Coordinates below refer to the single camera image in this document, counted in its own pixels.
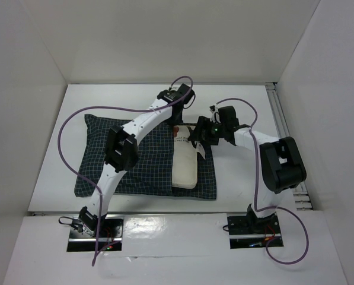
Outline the cream pillow with bear print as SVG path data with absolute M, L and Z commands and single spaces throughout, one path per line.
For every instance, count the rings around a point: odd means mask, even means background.
M 172 187 L 193 189 L 198 181 L 198 159 L 200 154 L 206 158 L 200 142 L 189 141 L 194 126 L 176 125 L 173 127 L 174 152 L 172 166 Z

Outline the dark checked pillowcase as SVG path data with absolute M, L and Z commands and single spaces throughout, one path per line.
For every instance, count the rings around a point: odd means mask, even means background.
M 74 187 L 76 197 L 89 197 L 94 184 L 99 181 L 103 170 L 104 149 L 109 130 L 122 126 L 126 120 L 110 119 L 86 114 L 87 145 L 79 173 L 87 178 L 77 178 Z M 116 188 L 117 194 L 156 195 L 169 197 L 192 197 L 215 200 L 217 195 L 214 160 L 211 147 L 204 145 L 205 155 L 197 155 L 197 184 L 193 189 L 172 186 L 174 140 L 171 126 L 161 123 L 153 129 L 139 145 L 139 160 L 127 172 Z

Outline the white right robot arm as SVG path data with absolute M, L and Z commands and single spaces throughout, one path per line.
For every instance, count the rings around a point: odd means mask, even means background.
M 251 233 L 261 232 L 280 206 L 284 191 L 296 188 L 307 178 L 307 171 L 292 137 L 273 137 L 240 124 L 232 106 L 210 107 L 210 118 L 200 116 L 189 136 L 194 143 L 218 145 L 223 139 L 236 147 L 253 152 L 255 158 L 255 189 L 242 227 Z

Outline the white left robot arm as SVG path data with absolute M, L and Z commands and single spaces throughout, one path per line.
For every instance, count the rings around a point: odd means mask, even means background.
M 110 200 L 122 177 L 138 162 L 141 141 L 160 123 L 180 118 L 184 105 L 193 97 L 192 86 L 181 84 L 177 90 L 169 88 L 160 92 L 138 117 L 109 130 L 101 176 L 91 199 L 79 212 L 85 233 L 98 237 L 103 232 Z

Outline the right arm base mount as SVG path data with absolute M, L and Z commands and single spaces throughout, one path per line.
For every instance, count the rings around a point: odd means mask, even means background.
M 231 249 L 283 247 L 279 220 L 274 215 L 269 221 L 259 225 L 250 225 L 246 216 L 228 216 L 222 230 L 229 235 Z

